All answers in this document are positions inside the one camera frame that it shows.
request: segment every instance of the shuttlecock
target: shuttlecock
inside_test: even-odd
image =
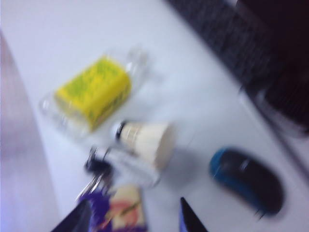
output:
[[[159,170],[164,169],[170,160],[175,135],[169,123],[123,121],[114,125],[112,133],[136,156]]]

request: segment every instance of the keyboard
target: keyboard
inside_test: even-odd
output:
[[[223,0],[168,0],[243,85],[275,80],[284,62],[267,30]]]

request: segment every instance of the desk surface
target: desk surface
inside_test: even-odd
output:
[[[229,71],[164,1],[5,0],[1,19],[39,127],[62,217],[91,178],[83,170],[88,146],[110,144],[109,126],[125,117],[172,120],[178,127],[177,147],[161,182],[142,192],[151,231],[178,231],[181,196],[211,232],[309,228],[309,189],[266,127],[243,107]],[[46,93],[106,49],[136,44],[153,58],[149,80],[83,145],[43,118],[38,102]],[[276,217],[258,220],[254,210],[208,175],[212,155],[227,145],[253,152],[278,173],[286,202]]]

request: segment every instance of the printed label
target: printed label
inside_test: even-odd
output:
[[[62,107],[64,103],[80,112],[90,130],[94,130],[126,100],[130,91],[131,81],[125,70],[103,57],[58,89],[56,99]]]

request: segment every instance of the candy wrapper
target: candy wrapper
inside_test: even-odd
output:
[[[89,200],[93,215],[90,232],[146,232],[140,193],[135,186],[123,186],[103,195],[95,191],[80,197]]]

